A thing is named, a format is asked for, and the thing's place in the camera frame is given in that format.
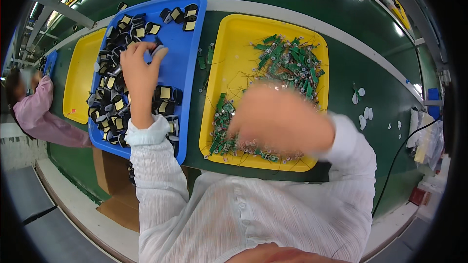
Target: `blue bin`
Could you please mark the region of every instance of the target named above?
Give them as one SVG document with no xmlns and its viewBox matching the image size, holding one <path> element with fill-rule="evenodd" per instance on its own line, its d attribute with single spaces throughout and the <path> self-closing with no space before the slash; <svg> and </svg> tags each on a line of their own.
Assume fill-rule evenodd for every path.
<svg viewBox="0 0 468 263">
<path fill-rule="evenodd" d="M 48 56 L 47 60 L 45 61 L 44 66 L 44 76 L 48 75 L 52 77 L 52 73 L 54 72 L 55 61 L 57 60 L 57 51 L 53 50 Z"/>
<path fill-rule="evenodd" d="M 172 10 L 175 7 L 180 7 L 184 9 L 185 6 L 192 3 L 198 5 L 198 14 L 195 30 L 193 32 L 184 32 L 182 30 L 183 24 L 176 24 L 174 21 L 165 24 L 159 17 L 159 14 L 164 8 Z M 161 25 L 161 30 L 158 32 L 157 36 L 164 46 L 169 48 L 169 52 L 161 63 L 158 84 L 173 86 L 184 92 L 182 105 L 176 106 L 174 113 L 179 116 L 179 152 L 176 156 L 179 164 L 184 162 L 187 153 L 187 131 L 189 125 L 193 73 L 195 71 L 196 55 L 200 42 L 203 20 L 205 19 L 206 4 L 207 0 L 152 0 L 118 12 L 108 26 L 108 29 L 110 26 L 115 28 L 117 22 L 122 19 L 124 14 L 133 16 L 140 13 L 146 13 L 145 21 Z M 142 38 L 142 40 L 153 42 L 155 36 L 147 35 Z M 101 50 L 104 49 L 104 47 L 105 38 L 102 41 Z M 100 75 L 94 73 L 91 91 L 96 91 L 100 79 Z M 127 159 L 130 158 L 130 148 L 122 148 L 118 144 L 114 145 L 102 140 L 104 132 L 97 128 L 97 124 L 95 124 L 91 118 L 88 120 L 88 131 L 91 142 L 97 148 Z"/>
</svg>

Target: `woman's left hand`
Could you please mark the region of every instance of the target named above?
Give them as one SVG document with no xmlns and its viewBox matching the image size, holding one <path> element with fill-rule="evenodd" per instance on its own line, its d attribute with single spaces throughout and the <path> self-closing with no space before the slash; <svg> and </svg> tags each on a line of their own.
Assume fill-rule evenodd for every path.
<svg viewBox="0 0 468 263">
<path fill-rule="evenodd" d="M 154 43 L 139 42 L 120 53 L 125 84 L 132 96 L 132 123 L 138 129 L 145 129 L 153 124 L 151 99 L 158 84 L 159 66 L 169 50 L 167 48 L 159 50 L 154 55 L 153 61 L 147 64 L 143 54 L 146 50 L 154 48 Z"/>
</svg>

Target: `woman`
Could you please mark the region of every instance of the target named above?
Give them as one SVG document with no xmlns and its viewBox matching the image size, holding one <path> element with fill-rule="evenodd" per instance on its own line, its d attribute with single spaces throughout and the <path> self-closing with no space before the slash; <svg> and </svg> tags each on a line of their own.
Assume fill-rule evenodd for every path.
<svg viewBox="0 0 468 263">
<path fill-rule="evenodd" d="M 343 115 L 324 116 L 297 94 L 253 86 L 229 127 L 284 151 L 321 155 L 330 182 L 304 184 L 203 173 L 189 199 L 186 179 L 151 114 L 159 65 L 147 65 L 140 42 L 121 55 L 132 118 L 126 141 L 140 201 L 139 261 L 175 263 L 359 262 L 371 230 L 374 151 Z"/>
<path fill-rule="evenodd" d="M 53 83 L 49 76 L 37 71 L 31 86 L 34 94 L 26 96 L 21 72 L 12 69 L 5 80 L 10 113 L 21 130 L 32 139 L 57 143 L 72 148 L 91 146 L 87 132 L 80 130 L 49 112 L 53 97 Z"/>
</svg>

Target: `plastic bag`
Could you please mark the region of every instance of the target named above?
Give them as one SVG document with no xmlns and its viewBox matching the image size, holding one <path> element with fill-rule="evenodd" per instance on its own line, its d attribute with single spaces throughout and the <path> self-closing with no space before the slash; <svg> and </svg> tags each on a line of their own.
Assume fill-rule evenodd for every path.
<svg viewBox="0 0 468 263">
<path fill-rule="evenodd" d="M 410 134 L 433 121 L 434 118 L 429 114 L 412 109 L 409 122 Z M 414 148 L 416 163 L 427 164 L 431 170 L 434 170 L 444 149 L 443 122 L 438 120 L 431 126 L 416 132 L 408 139 L 406 148 Z"/>
</svg>

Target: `yellow tray on shelf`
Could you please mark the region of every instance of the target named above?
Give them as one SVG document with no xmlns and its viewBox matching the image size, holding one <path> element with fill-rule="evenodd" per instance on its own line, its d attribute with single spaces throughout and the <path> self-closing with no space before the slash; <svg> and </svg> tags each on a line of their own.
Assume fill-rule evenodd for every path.
<svg viewBox="0 0 468 263">
<path fill-rule="evenodd" d="M 243 73 L 252 74 L 252 68 L 258 67 L 260 50 L 256 50 L 249 42 L 260 42 L 262 39 L 274 34 L 283 34 L 285 39 L 294 40 L 295 37 L 303 36 L 304 40 L 315 46 L 320 46 L 313 50 L 314 54 L 322 61 L 321 68 L 325 74 L 320 77 L 317 87 L 319 104 L 322 112 L 326 113 L 328 107 L 328 48 L 325 39 L 318 33 L 307 30 L 300 26 L 283 23 L 277 20 L 247 16 L 241 14 L 232 14 L 226 16 L 219 25 L 218 37 L 213 55 L 213 65 L 211 66 L 208 88 L 206 91 L 205 106 L 200 130 L 199 147 L 203 155 L 210 154 L 213 131 L 213 119 L 215 109 L 211 105 L 216 104 L 222 92 L 226 93 L 226 100 L 234 100 L 234 107 L 237 106 L 242 96 L 240 88 L 246 89 L 249 81 Z M 228 155 L 227 161 L 224 161 L 221 155 L 211 155 L 208 160 L 239 165 L 250 168 L 272 169 L 283 171 L 305 172 L 310 170 L 317 160 L 309 157 L 303 157 L 301 161 L 288 161 L 287 163 L 270 162 L 262 159 L 260 156 L 238 156 Z"/>
<path fill-rule="evenodd" d="M 81 124 L 88 122 L 88 103 L 91 82 L 102 39 L 106 29 L 100 29 L 79 39 L 73 50 L 67 82 L 63 93 L 63 115 Z"/>
</svg>

